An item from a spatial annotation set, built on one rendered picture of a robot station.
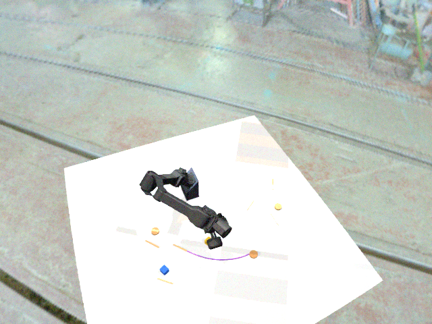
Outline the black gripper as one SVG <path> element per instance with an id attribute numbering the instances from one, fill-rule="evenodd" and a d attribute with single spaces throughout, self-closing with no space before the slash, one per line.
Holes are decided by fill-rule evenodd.
<path id="1" fill-rule="evenodd" d="M 213 229 L 211 229 L 209 232 L 204 231 L 204 233 L 211 235 L 211 238 L 207 240 L 207 246 L 210 250 L 223 246 L 221 236 L 217 236 Z"/>

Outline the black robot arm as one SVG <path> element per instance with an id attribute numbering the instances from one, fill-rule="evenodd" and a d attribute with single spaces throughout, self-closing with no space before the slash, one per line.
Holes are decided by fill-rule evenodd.
<path id="1" fill-rule="evenodd" d="M 230 226 L 227 218 L 222 213 L 208 208 L 208 206 L 192 206 L 173 194 L 169 193 L 164 186 L 171 185 L 179 188 L 180 185 L 186 186 L 187 189 L 196 182 L 192 172 L 187 173 L 186 169 L 179 168 L 173 170 L 169 174 L 158 175 L 154 171 L 147 171 L 142 181 L 139 183 L 140 189 L 149 196 L 152 196 L 156 201 L 162 202 L 169 207 L 179 211 L 187 216 L 193 226 L 209 232 L 213 229 L 222 238 L 227 237 L 233 228 Z M 150 192 L 155 191 L 154 194 Z M 204 227 L 206 226 L 206 227 Z"/>

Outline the blue block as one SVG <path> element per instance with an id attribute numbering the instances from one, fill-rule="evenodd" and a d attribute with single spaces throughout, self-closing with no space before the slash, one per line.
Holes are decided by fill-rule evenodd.
<path id="1" fill-rule="evenodd" d="M 161 273 L 165 276 L 169 272 L 169 268 L 166 265 L 163 265 L 160 268 Z"/>

